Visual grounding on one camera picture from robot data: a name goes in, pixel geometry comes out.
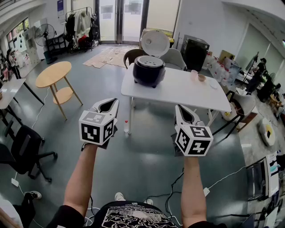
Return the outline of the clothes rack with garments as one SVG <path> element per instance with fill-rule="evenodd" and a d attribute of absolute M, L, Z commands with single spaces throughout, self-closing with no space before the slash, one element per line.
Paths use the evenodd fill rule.
<path fill-rule="evenodd" d="M 67 52 L 87 51 L 98 46 L 99 28 L 97 15 L 91 7 L 69 11 L 65 15 L 64 40 L 68 43 Z"/>

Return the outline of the cluster of clear water jugs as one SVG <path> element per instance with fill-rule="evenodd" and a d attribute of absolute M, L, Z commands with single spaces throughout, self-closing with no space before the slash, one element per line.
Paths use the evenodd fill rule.
<path fill-rule="evenodd" d="M 234 84 L 241 67 L 233 60 L 234 56 L 224 56 L 219 60 L 210 53 L 204 61 L 204 65 L 209 69 L 211 75 L 223 86 L 231 86 Z"/>

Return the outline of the metal shelf trolley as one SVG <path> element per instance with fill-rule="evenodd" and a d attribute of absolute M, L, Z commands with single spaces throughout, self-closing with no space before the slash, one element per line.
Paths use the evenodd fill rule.
<path fill-rule="evenodd" d="M 279 191 L 279 164 L 277 152 L 246 167 L 248 201 L 265 200 Z"/>

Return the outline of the black low shelf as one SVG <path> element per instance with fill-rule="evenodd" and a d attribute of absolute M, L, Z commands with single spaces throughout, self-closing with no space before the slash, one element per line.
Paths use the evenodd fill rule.
<path fill-rule="evenodd" d="M 48 49 L 48 52 L 52 56 L 56 56 L 58 54 L 63 54 L 67 52 L 67 45 L 65 42 L 64 34 L 61 34 L 57 37 L 47 39 L 46 40 L 46 47 Z"/>

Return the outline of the black pedestal fan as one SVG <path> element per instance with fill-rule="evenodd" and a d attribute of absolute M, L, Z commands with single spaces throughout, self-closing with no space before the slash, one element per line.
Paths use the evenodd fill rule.
<path fill-rule="evenodd" d="M 37 45 L 45 48 L 44 56 L 47 64 L 51 64 L 57 60 L 56 57 L 53 57 L 51 53 L 50 44 L 53 42 L 53 39 L 56 35 L 54 27 L 50 24 L 41 24 L 36 28 L 34 39 Z"/>

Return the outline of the glass double door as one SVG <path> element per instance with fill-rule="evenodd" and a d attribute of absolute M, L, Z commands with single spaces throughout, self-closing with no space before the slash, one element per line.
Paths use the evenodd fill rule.
<path fill-rule="evenodd" d="M 100 42 L 139 45 L 150 0 L 96 0 Z"/>

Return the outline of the dark rice cooker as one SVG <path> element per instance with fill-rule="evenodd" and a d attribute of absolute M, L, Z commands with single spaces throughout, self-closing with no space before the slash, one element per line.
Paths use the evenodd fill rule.
<path fill-rule="evenodd" d="M 141 44 L 142 49 L 147 54 L 146 56 L 158 58 L 166 54 L 170 48 L 169 38 L 159 30 L 147 32 L 142 37 Z M 165 71 L 165 63 L 164 66 L 149 68 L 138 64 L 136 58 L 133 66 L 134 82 L 143 86 L 156 88 L 156 86 L 164 79 Z"/>

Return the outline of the black office chair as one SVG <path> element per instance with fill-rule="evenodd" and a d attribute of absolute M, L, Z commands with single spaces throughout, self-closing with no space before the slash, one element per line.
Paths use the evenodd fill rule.
<path fill-rule="evenodd" d="M 5 129 L 5 136 L 10 135 L 13 140 L 11 149 L 0 143 L 0 164 L 10 165 L 17 173 L 24 175 L 28 173 L 31 179 L 36 176 L 32 175 L 34 166 L 37 166 L 39 172 L 43 175 L 44 179 L 52 182 L 50 177 L 47 177 L 40 164 L 40 159 L 53 156 L 57 160 L 58 154 L 54 151 L 40 153 L 40 150 L 45 142 L 36 131 L 26 125 L 22 125 L 17 134 L 14 135 L 12 131 L 13 121 L 10 121 Z"/>

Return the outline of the large black cabinet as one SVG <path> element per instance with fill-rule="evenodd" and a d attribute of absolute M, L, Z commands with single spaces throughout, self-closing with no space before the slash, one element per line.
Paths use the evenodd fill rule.
<path fill-rule="evenodd" d="M 184 35 L 181 54 L 188 70 L 202 69 L 206 55 L 209 50 L 209 44 L 203 39 Z"/>

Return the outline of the blue wall poster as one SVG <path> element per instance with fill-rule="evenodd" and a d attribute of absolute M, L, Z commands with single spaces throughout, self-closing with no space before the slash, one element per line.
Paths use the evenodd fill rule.
<path fill-rule="evenodd" d="M 65 21 L 65 0 L 57 0 L 57 18 L 60 23 Z"/>

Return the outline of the grey upholstered chair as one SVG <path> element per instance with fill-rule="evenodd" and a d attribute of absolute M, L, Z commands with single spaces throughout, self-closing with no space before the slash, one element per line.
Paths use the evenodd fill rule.
<path fill-rule="evenodd" d="M 226 93 L 231 112 L 224 113 L 228 122 L 237 124 L 238 132 L 242 131 L 256 116 L 253 112 L 256 107 L 255 98 L 251 95 L 241 95 L 237 92 L 228 91 Z"/>
<path fill-rule="evenodd" d="M 160 57 L 165 62 L 165 66 L 171 69 L 187 71 L 187 66 L 179 50 L 169 48 L 166 54 Z"/>

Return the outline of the person's black printed T-shirt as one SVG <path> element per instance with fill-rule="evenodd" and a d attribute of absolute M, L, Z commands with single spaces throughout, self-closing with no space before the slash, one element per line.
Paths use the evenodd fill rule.
<path fill-rule="evenodd" d="M 74 208 L 62 205 L 46 228 L 179 228 L 155 206 L 135 201 L 104 205 L 89 226 Z"/>

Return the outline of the white round cushion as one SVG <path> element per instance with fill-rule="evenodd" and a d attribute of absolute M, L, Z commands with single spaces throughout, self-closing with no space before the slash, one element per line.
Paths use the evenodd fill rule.
<path fill-rule="evenodd" d="M 267 146 L 271 147 L 274 145 L 276 136 L 272 124 L 268 119 L 263 118 L 258 122 L 258 131 Z"/>

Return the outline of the dark wicker chair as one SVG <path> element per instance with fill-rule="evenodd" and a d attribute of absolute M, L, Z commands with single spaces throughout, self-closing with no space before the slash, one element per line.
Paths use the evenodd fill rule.
<path fill-rule="evenodd" d="M 131 50 L 127 51 L 123 57 L 123 63 L 125 65 L 126 69 L 128 69 L 128 67 L 126 65 L 127 60 L 129 61 L 129 64 L 132 64 L 132 63 L 134 63 L 134 61 L 137 57 L 143 56 L 143 55 L 147 55 L 147 54 L 142 49 L 131 49 Z"/>

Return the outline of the small white low table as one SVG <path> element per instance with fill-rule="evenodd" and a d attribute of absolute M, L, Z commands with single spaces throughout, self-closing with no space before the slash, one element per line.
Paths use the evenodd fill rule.
<path fill-rule="evenodd" d="M 244 83 L 244 84 L 248 84 L 252 79 L 252 75 L 251 74 L 242 74 L 239 73 L 236 77 L 236 80 Z"/>

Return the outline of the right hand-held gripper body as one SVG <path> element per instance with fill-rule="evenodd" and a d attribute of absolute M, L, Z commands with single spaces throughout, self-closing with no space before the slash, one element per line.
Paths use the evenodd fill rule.
<path fill-rule="evenodd" d="M 205 156 L 213 142 L 213 135 L 202 121 L 195 124 L 175 124 L 175 133 L 171 136 L 175 156 Z"/>

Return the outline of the person's right forearm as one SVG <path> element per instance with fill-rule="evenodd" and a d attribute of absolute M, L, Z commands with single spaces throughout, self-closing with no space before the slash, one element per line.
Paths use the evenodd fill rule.
<path fill-rule="evenodd" d="M 184 175 L 181 195 L 183 228 L 206 220 L 207 208 L 197 157 L 184 158 Z"/>

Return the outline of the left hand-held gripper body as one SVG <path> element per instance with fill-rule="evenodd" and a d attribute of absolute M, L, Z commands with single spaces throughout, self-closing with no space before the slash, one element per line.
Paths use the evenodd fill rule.
<path fill-rule="evenodd" d="M 84 144 L 95 144 L 106 149 L 109 140 L 118 130 L 116 127 L 117 118 L 110 115 L 110 112 L 83 111 L 79 118 L 79 135 Z"/>

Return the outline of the large cardboard box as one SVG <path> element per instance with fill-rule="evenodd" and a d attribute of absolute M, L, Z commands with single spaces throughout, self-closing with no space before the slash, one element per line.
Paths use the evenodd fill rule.
<path fill-rule="evenodd" d="M 154 31 L 156 30 L 155 28 L 145 28 L 143 31 L 142 31 L 142 34 L 141 34 L 141 37 L 140 37 L 140 40 L 139 40 L 139 48 L 142 49 L 142 44 L 141 44 L 141 41 L 142 41 L 142 37 L 149 31 Z"/>

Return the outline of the person's left forearm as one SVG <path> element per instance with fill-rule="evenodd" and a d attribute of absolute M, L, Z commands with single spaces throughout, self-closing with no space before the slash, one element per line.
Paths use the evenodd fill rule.
<path fill-rule="evenodd" d="M 64 205 L 74 208 L 82 216 L 86 215 L 92 192 L 97 149 L 95 144 L 84 147 L 65 190 Z"/>

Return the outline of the white desk black legs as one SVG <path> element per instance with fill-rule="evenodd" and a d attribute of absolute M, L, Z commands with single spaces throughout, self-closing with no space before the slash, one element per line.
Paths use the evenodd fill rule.
<path fill-rule="evenodd" d="M 34 129 L 44 105 L 45 101 L 32 90 L 25 78 L 0 81 L 0 122 L 5 126 L 9 114 L 20 125 L 30 120 L 30 128 Z"/>

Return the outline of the round wooden side table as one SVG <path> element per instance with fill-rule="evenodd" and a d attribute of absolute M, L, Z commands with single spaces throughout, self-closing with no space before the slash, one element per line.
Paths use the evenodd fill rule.
<path fill-rule="evenodd" d="M 53 95 L 53 103 L 57 104 L 65 120 L 67 120 L 67 117 L 62 109 L 62 104 L 69 101 L 74 95 L 80 104 L 83 105 L 79 96 L 67 79 L 67 75 L 71 69 L 72 65 L 69 61 L 61 61 L 52 64 L 38 75 L 35 82 L 35 85 L 38 88 L 50 88 Z M 68 86 L 58 90 L 56 83 L 62 79 L 66 81 Z"/>

